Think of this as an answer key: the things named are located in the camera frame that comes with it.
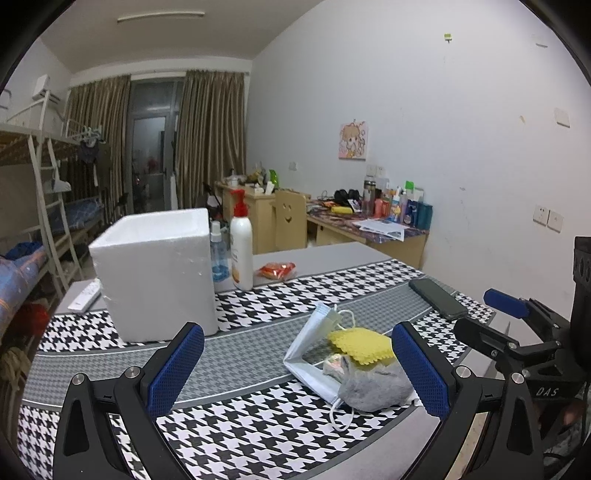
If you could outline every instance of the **white remote control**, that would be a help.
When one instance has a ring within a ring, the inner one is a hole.
[[[86,286],[84,290],[80,292],[76,299],[68,305],[68,310],[76,313],[84,313],[99,295],[100,280],[95,278]]]

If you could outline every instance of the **black phone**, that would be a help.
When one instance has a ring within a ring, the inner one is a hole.
[[[408,285],[446,320],[468,316],[467,308],[429,278],[411,280]]]

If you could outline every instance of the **blue gripper pad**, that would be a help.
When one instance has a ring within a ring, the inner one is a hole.
[[[201,358],[204,346],[203,330],[199,325],[194,325],[148,387],[146,410],[152,420],[156,421],[173,408]]]
[[[484,294],[484,303],[500,312],[511,315],[516,319],[525,319],[530,316],[530,310],[523,300],[516,299],[506,293],[490,289]]]
[[[403,323],[396,325],[392,331],[392,348],[427,413],[445,419],[450,411],[447,384]]]

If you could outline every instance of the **wooden chair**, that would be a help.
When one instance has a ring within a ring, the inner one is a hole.
[[[277,251],[308,246],[306,196],[302,193],[275,192],[275,247]]]

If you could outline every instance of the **screw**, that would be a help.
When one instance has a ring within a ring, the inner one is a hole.
[[[72,377],[72,383],[74,385],[80,385],[84,381],[84,374],[76,374]]]
[[[125,371],[125,376],[127,378],[135,378],[139,375],[140,372],[140,368],[139,367],[129,367],[126,371]]]
[[[525,378],[523,378],[523,375],[521,375],[520,373],[517,373],[517,372],[515,372],[514,374],[511,375],[511,379],[513,380],[513,382],[515,382],[518,385],[521,385],[525,381]]]
[[[468,378],[470,375],[472,375],[471,370],[468,367],[464,367],[463,365],[460,365],[456,368],[456,373],[461,378]]]

